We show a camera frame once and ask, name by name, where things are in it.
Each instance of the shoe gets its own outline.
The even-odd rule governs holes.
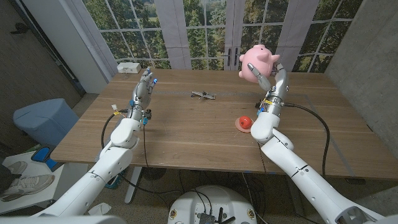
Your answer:
[[[13,165],[7,167],[12,174],[22,174],[27,167],[27,163],[24,161],[18,161],[13,163]]]
[[[3,202],[9,202],[24,195],[39,193],[48,187],[54,181],[54,178],[54,175],[47,174],[15,179],[10,187],[0,195],[0,198]]]

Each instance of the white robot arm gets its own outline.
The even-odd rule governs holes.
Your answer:
[[[33,217],[84,214],[105,184],[130,165],[132,149],[139,142],[134,131],[140,131],[141,124],[146,124],[145,109],[150,103],[150,95],[157,82],[156,79],[151,81],[152,76],[153,73],[149,68],[142,74],[140,82],[132,93],[131,109],[127,118],[122,119],[119,126],[112,132],[111,140],[101,151],[99,161],[57,202]]]
[[[261,151],[277,164],[301,190],[321,215],[325,223],[371,223],[384,216],[364,208],[339,194],[321,175],[293,152],[292,142],[275,128],[279,125],[280,109],[289,90],[288,76],[281,64],[275,64],[276,86],[267,93],[260,107],[258,119],[251,127],[255,140],[263,144]],[[250,63],[248,67],[257,77],[259,72]]]

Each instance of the toy pig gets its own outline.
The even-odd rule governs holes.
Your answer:
[[[260,71],[261,75],[268,78],[271,75],[274,62],[279,57],[280,55],[272,55],[271,51],[266,49],[266,46],[262,44],[255,45],[239,57],[239,60],[242,62],[242,71],[239,72],[239,77],[249,82],[257,83],[257,77],[248,68],[248,63],[251,63]]]

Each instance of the table leg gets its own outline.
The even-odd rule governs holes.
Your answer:
[[[286,180],[290,195],[292,196],[294,212],[301,216],[305,216],[299,188],[294,184],[293,180],[290,177],[286,176]]]
[[[138,179],[141,174],[142,167],[134,167],[134,170],[132,171],[132,176],[130,178],[130,182],[138,185]],[[129,188],[127,189],[126,197],[124,198],[124,203],[130,204],[132,202],[132,198],[134,196],[134,191],[135,187],[129,185]]]

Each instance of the red ball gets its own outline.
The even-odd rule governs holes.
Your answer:
[[[249,129],[251,127],[251,119],[248,116],[242,116],[239,118],[239,125],[243,129]]]

